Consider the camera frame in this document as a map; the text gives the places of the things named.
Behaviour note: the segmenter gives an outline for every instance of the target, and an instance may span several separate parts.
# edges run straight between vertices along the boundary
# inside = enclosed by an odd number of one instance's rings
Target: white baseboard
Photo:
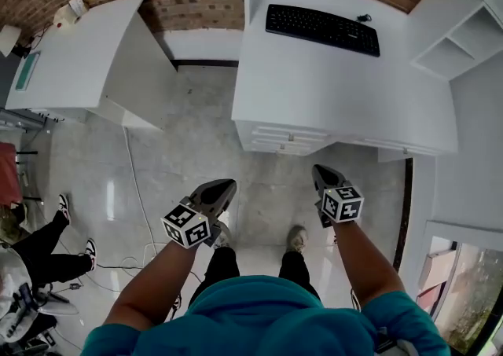
[[[238,61],[243,31],[195,29],[154,34],[171,60]]]

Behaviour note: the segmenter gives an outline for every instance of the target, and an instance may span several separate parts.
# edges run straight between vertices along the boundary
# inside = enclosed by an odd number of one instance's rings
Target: teal shirt
[[[421,356],[450,354],[430,316],[403,292],[382,295],[362,312],[326,309],[291,281],[251,276],[213,284],[183,317],[147,331],[98,327],[82,355],[368,355],[382,327],[391,338],[411,342]]]

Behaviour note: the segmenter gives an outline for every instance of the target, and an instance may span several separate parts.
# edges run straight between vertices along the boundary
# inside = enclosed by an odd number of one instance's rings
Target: lamp
[[[5,57],[12,52],[19,57],[26,57],[30,53],[30,49],[17,45],[17,39],[21,35],[21,30],[15,26],[4,25],[0,31],[0,52]]]

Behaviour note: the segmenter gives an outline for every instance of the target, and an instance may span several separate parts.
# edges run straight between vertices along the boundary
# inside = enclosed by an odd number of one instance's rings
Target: black and white cube
[[[182,204],[160,220],[166,234],[185,248],[191,248],[211,235],[207,217]]]
[[[347,222],[360,218],[363,195],[356,185],[326,189],[321,210],[334,222]]]

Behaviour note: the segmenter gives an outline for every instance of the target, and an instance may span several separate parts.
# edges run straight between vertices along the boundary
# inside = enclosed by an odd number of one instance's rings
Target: white lamp shade
[[[10,25],[4,25],[2,31],[0,32],[0,51],[4,56],[9,56],[20,35],[21,30],[19,28]]]

